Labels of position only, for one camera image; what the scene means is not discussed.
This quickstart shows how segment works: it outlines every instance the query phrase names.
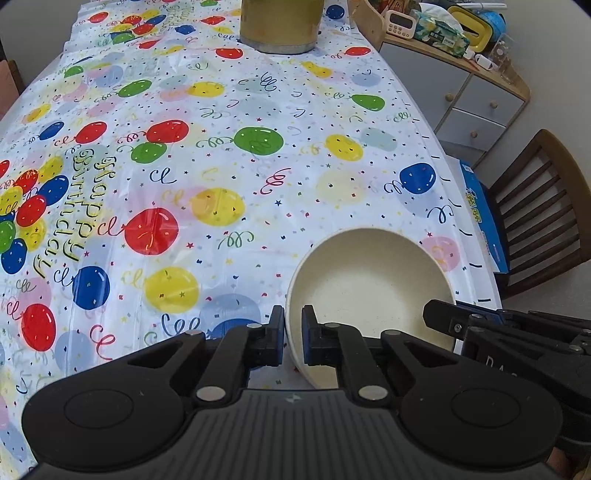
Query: silver bolt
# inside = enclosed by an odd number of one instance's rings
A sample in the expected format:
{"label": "silver bolt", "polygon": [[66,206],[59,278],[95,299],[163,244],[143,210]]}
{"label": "silver bolt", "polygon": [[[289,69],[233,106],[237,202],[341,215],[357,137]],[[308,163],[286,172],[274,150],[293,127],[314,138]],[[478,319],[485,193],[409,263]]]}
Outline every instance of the silver bolt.
{"label": "silver bolt", "polygon": [[197,390],[197,398],[203,401],[217,401],[226,396],[226,391],[221,387],[202,387]]}
{"label": "silver bolt", "polygon": [[379,385],[366,385],[359,389],[359,396],[365,400],[383,400],[388,396],[388,390]]}

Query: white alarm clock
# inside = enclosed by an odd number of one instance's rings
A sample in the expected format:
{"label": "white alarm clock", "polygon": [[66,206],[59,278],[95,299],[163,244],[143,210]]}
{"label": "white alarm clock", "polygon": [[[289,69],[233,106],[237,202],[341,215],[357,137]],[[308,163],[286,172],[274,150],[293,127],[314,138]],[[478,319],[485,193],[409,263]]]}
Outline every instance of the white alarm clock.
{"label": "white alarm clock", "polygon": [[417,20],[396,10],[388,10],[384,14],[386,23],[388,24],[388,33],[396,35],[397,37],[410,39],[414,35],[414,30],[417,27]]}

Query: white bowl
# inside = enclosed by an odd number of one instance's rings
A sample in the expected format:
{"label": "white bowl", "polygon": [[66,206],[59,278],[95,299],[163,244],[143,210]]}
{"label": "white bowl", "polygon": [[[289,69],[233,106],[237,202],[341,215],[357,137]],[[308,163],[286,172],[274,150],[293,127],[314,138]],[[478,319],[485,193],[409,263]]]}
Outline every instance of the white bowl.
{"label": "white bowl", "polygon": [[314,387],[337,388],[334,368],[304,363],[304,305],[314,307],[319,323],[353,325],[375,338],[401,330],[451,351],[453,339],[423,322],[431,299],[455,303],[445,274],[419,245],[378,228],[339,231],[315,245],[291,279],[285,327],[295,364]]}

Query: chair backrest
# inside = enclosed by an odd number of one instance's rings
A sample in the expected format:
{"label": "chair backrest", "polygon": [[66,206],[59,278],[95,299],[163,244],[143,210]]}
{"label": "chair backrest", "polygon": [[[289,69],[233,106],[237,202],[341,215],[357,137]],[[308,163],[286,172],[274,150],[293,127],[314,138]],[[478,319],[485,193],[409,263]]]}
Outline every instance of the chair backrest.
{"label": "chair backrest", "polygon": [[369,4],[368,0],[348,0],[348,6],[349,15],[355,20],[361,34],[379,51],[386,38],[384,18]]}
{"label": "chair backrest", "polygon": [[540,130],[489,189],[501,211],[508,298],[591,258],[591,192],[573,156]]}

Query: plastic table cover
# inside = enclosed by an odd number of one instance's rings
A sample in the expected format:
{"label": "plastic table cover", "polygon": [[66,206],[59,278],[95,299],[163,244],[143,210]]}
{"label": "plastic table cover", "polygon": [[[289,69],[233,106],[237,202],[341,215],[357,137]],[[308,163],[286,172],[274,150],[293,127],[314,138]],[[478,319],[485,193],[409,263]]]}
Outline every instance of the plastic table cover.
{"label": "plastic table cover", "polygon": [[[35,464],[20,415],[37,390],[187,329],[266,323],[339,229],[403,233],[458,300],[499,306],[441,147],[346,9],[328,0],[317,47],[290,57],[239,43],[238,0],[82,6],[0,142],[2,479]],[[287,356],[251,385],[306,382]]]}

